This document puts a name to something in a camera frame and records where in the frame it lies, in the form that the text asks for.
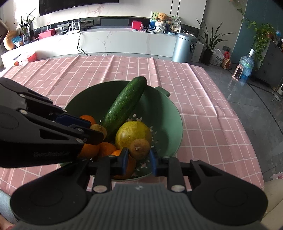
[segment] green cucumber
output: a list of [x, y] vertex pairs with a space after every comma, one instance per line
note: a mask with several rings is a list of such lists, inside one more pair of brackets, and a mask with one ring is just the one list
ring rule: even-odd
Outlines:
[[107, 139], [116, 135], [118, 129], [124, 124], [133, 112], [147, 85], [145, 77], [135, 77], [121, 91], [101, 125], [107, 130]]

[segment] floor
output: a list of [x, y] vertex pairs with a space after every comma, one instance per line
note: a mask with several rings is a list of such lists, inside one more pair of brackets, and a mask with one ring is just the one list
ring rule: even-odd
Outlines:
[[[145, 54], [89, 54], [153, 57], [171, 60], [169, 57]], [[202, 63], [192, 64], [201, 66], [206, 70], [237, 113], [257, 155], [264, 181], [270, 180], [272, 174], [283, 172], [283, 97], [281, 101], [278, 101], [272, 94], [272, 89], [261, 82], [248, 80], [247, 83], [241, 84], [241, 82], [231, 81], [232, 74], [221, 67], [206, 66]]]

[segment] pink checkered tablecloth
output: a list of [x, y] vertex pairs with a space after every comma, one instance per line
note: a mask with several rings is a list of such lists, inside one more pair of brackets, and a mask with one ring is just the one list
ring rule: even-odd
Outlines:
[[[239, 118], [203, 68], [153, 58], [76, 56], [14, 66], [4, 75], [61, 107], [92, 85], [136, 76], [145, 76], [152, 87], [161, 86], [171, 93], [183, 120], [183, 140], [176, 154], [180, 161], [198, 158], [263, 187], [258, 160]], [[58, 167], [0, 168], [0, 189], [11, 195], [19, 186]], [[141, 182], [166, 184], [166, 178], [149, 176], [128, 183]], [[185, 182], [190, 189], [187, 178]]]

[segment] bowl handle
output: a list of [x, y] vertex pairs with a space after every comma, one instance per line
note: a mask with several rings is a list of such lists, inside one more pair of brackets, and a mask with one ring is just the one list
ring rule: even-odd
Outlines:
[[171, 95], [167, 90], [163, 89], [163, 88], [160, 87], [160, 86], [155, 87], [155, 89], [158, 90], [159, 92], [163, 93], [163, 94], [164, 94], [165, 96], [167, 96], [167, 97], [170, 97], [170, 95]]

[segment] blue water bottle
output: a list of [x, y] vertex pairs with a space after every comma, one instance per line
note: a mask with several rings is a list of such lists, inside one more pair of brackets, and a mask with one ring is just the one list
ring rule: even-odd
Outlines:
[[239, 61], [239, 64], [244, 68], [240, 77], [243, 80], [247, 80], [252, 73], [252, 69], [254, 67], [254, 60], [252, 59], [253, 53], [254, 50], [251, 49], [249, 55], [241, 57]]

